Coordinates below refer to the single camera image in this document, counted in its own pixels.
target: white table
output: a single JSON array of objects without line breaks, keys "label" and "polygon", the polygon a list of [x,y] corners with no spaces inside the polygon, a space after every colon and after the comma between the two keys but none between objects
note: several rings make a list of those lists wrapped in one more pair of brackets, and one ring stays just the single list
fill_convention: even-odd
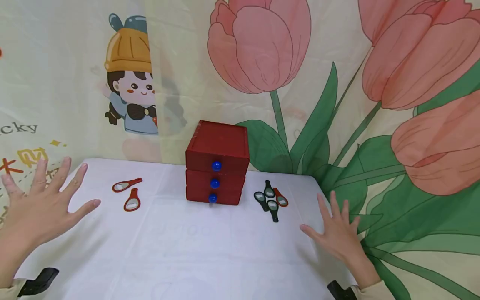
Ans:
[{"label": "white table", "polygon": [[[249,171],[238,206],[185,199],[185,166],[87,159],[84,183],[69,210],[102,204],[63,236],[39,247],[17,277],[60,270],[48,300],[320,300],[327,284],[354,283],[348,270],[299,230],[323,231],[312,177]],[[115,182],[138,177],[141,207],[125,212],[130,189]],[[265,180],[288,199],[279,222],[253,197]]]}]

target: blue drawer knob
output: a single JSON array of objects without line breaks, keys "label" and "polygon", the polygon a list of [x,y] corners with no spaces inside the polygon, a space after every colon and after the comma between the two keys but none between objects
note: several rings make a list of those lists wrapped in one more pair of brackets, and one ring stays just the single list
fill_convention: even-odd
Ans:
[{"label": "blue drawer knob", "polygon": [[210,180],[210,186],[212,187],[212,189],[218,189],[218,187],[220,186],[220,181],[218,181],[218,179],[212,179]]},{"label": "blue drawer knob", "polygon": [[210,196],[208,196],[208,201],[210,203],[216,203],[216,200],[217,200],[217,197],[215,194],[210,194]]},{"label": "blue drawer knob", "polygon": [[222,163],[219,161],[214,161],[212,164],[212,170],[218,172],[222,169]]}]

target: finger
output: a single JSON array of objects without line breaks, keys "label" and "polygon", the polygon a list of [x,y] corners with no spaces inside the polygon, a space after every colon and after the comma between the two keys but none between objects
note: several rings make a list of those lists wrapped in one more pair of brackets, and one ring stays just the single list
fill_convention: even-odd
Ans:
[{"label": "finger", "polygon": [[80,168],[78,168],[75,177],[70,181],[67,187],[61,192],[65,197],[70,201],[73,194],[78,190],[82,182],[84,181],[85,173],[87,172],[88,165],[83,163]]},{"label": "finger", "polygon": [[350,225],[350,219],[348,218],[348,200],[343,201],[342,220],[347,226]]},{"label": "finger", "polygon": [[328,212],[327,205],[325,204],[326,198],[322,194],[317,194],[318,207],[320,208],[320,213],[324,222],[328,222],[331,219],[330,213]]},{"label": "finger", "polygon": [[30,188],[30,195],[35,195],[45,190],[45,186],[47,185],[47,164],[48,161],[46,160],[39,160],[35,175],[33,177],[32,187]]},{"label": "finger", "polygon": [[357,233],[357,229],[359,227],[359,224],[360,224],[360,216],[356,216],[355,219],[353,220],[352,224],[350,224],[353,232],[355,232],[355,234]]},{"label": "finger", "polygon": [[332,207],[332,217],[340,218],[340,207],[338,207],[338,203],[336,201],[335,191],[331,191],[330,193],[330,206]]},{"label": "finger", "polygon": [[76,212],[70,213],[72,227],[77,225],[77,223],[80,222],[80,220],[83,219],[84,216],[93,212],[93,210],[96,209],[100,205],[100,203],[101,201],[99,199],[90,200],[84,205],[82,205],[82,207],[80,207]]},{"label": "finger", "polygon": [[59,171],[55,174],[52,181],[47,187],[49,192],[58,192],[62,185],[65,183],[65,180],[68,176],[68,171],[70,170],[70,165],[72,164],[72,159],[70,157],[64,157]]},{"label": "finger", "polygon": [[17,186],[10,174],[4,174],[1,176],[1,182],[7,190],[10,201],[23,197],[25,193]]},{"label": "finger", "polygon": [[308,235],[312,240],[314,240],[316,243],[321,243],[323,241],[323,235],[316,232],[315,229],[312,227],[302,224],[300,225],[300,230],[303,231],[306,235]]}]

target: left hand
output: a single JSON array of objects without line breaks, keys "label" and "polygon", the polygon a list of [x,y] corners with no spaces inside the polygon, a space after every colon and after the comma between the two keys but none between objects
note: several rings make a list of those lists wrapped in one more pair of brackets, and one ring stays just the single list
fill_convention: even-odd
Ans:
[{"label": "left hand", "polygon": [[47,161],[40,160],[28,194],[15,184],[10,175],[2,175],[3,185],[10,198],[10,207],[0,230],[0,237],[5,234],[22,237],[33,250],[71,229],[100,205],[100,200],[91,200],[76,212],[67,211],[70,199],[82,184],[87,171],[87,165],[83,164],[68,186],[60,192],[71,163],[70,157],[64,158],[59,171],[46,187]]}]

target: drawer stack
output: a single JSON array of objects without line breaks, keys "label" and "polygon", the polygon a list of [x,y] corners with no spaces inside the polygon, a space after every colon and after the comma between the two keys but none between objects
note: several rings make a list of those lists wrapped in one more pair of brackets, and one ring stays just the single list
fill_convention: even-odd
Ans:
[{"label": "drawer stack", "polygon": [[246,127],[200,121],[185,158],[187,200],[238,205],[250,162]]}]

